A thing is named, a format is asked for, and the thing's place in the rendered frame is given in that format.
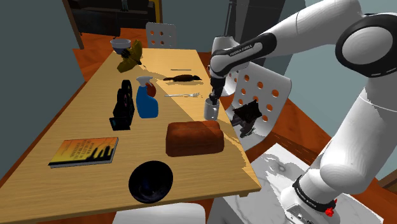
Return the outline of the grey metal mug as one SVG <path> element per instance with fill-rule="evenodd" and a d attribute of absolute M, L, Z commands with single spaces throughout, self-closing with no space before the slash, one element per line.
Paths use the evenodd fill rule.
<path fill-rule="evenodd" d="M 205 100 L 204 104 L 204 119 L 205 120 L 217 120 L 219 112 L 219 101 L 216 104 L 213 104 L 210 98 Z"/>

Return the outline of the dark brown platypus figure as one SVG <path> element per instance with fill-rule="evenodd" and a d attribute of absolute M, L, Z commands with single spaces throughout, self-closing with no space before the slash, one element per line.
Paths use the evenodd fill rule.
<path fill-rule="evenodd" d="M 201 80 L 201 78 L 197 75 L 181 74 L 181 75 L 177 75 L 175 77 L 164 78 L 163 80 L 164 81 L 173 81 L 173 82 L 189 82 L 189 81 Z"/>

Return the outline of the silver fork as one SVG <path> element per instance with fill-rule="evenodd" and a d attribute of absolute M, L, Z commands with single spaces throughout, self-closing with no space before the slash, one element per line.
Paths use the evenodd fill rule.
<path fill-rule="evenodd" d="M 164 95 L 165 97 L 197 97 L 199 96 L 200 93 L 193 93 L 193 94 L 169 94 L 169 95 Z"/>

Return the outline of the black ragged cloth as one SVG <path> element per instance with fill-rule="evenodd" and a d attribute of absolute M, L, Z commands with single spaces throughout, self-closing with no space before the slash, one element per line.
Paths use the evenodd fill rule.
<path fill-rule="evenodd" d="M 231 120 L 232 126 L 240 125 L 240 137 L 251 135 L 254 128 L 253 125 L 257 118 L 262 116 L 259 110 L 257 100 L 241 106 L 240 108 L 233 109 L 234 115 Z"/>

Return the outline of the brown bread loaf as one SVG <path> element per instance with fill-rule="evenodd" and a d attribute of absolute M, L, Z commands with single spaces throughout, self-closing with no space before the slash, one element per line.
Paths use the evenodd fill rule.
<path fill-rule="evenodd" d="M 170 157 L 222 152 L 224 133 L 217 121 L 173 122 L 168 124 L 165 151 Z"/>

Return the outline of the blue spray bottle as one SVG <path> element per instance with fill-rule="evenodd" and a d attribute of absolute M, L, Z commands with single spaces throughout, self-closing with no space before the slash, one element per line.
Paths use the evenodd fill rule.
<path fill-rule="evenodd" d="M 136 105 L 141 118 L 156 118 L 158 116 L 158 102 L 154 98 L 157 90 L 150 82 L 151 76 L 140 76 L 136 80 L 139 88 L 136 95 Z"/>

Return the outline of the yellow black toy figure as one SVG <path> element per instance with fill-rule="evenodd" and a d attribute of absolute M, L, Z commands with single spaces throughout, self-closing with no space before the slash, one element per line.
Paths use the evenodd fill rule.
<path fill-rule="evenodd" d="M 122 61 L 119 63 L 117 70 L 120 73 L 127 72 L 136 65 L 141 65 L 141 56 L 143 54 L 143 45 L 141 41 L 135 40 L 130 48 L 126 48 L 121 52 Z"/>

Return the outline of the grey blue bowl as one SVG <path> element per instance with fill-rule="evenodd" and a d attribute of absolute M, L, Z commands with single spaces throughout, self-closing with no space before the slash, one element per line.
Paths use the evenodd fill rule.
<path fill-rule="evenodd" d="M 112 39 L 110 43 L 117 54 L 121 54 L 124 49 L 131 47 L 131 40 L 129 39 Z"/>

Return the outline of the white marble robot stand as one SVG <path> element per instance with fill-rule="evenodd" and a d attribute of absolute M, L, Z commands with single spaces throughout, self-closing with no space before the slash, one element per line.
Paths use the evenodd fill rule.
<path fill-rule="evenodd" d="M 214 199 L 207 224 L 290 224 L 279 202 L 281 191 L 308 168 L 304 161 L 274 144 L 251 163 L 259 192 Z M 383 224 L 384 219 L 350 195 L 337 197 L 340 224 Z"/>

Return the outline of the black bowl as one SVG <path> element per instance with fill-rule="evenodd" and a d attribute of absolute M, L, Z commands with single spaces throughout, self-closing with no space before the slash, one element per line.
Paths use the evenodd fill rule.
<path fill-rule="evenodd" d="M 171 190 L 173 173 L 164 162 L 152 160 L 137 166 L 129 177 L 129 192 L 137 201 L 152 204 Z"/>

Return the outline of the wooden table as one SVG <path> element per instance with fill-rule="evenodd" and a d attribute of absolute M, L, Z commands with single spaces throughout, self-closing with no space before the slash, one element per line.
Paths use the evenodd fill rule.
<path fill-rule="evenodd" d="M 121 58 L 112 53 L 68 105 L 47 133 L 0 187 L 0 224 L 36 224 L 40 221 L 110 213 L 142 207 L 129 192 L 133 170 L 151 160 L 166 163 L 174 181 L 163 204 L 247 196 L 261 186 L 224 111 L 218 121 L 225 147 L 220 153 L 170 157 L 165 152 L 167 126 L 171 122 L 201 121 L 211 86 L 195 50 L 146 48 L 142 65 L 119 73 Z M 192 69 L 171 71 L 170 69 Z M 181 74 L 201 80 L 164 81 Z M 135 116 L 130 130 L 114 131 L 109 118 L 123 80 L 137 87 L 136 78 L 151 76 L 156 87 L 159 114 Z M 193 94 L 197 97 L 165 97 Z M 48 166 L 63 141 L 117 137 L 109 164 L 51 168 Z"/>

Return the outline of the dark wooden shelf cabinet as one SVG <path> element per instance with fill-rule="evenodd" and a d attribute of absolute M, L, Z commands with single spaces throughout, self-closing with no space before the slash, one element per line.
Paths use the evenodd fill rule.
<path fill-rule="evenodd" d="M 84 49 L 82 34 L 120 36 L 122 28 L 143 29 L 157 21 L 160 0 L 62 0 L 76 36 Z"/>

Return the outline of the yellow black book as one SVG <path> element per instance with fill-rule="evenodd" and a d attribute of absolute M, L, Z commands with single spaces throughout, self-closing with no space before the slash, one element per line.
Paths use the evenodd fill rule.
<path fill-rule="evenodd" d="M 50 160 L 51 168 L 109 164 L 118 144 L 117 137 L 65 140 Z"/>

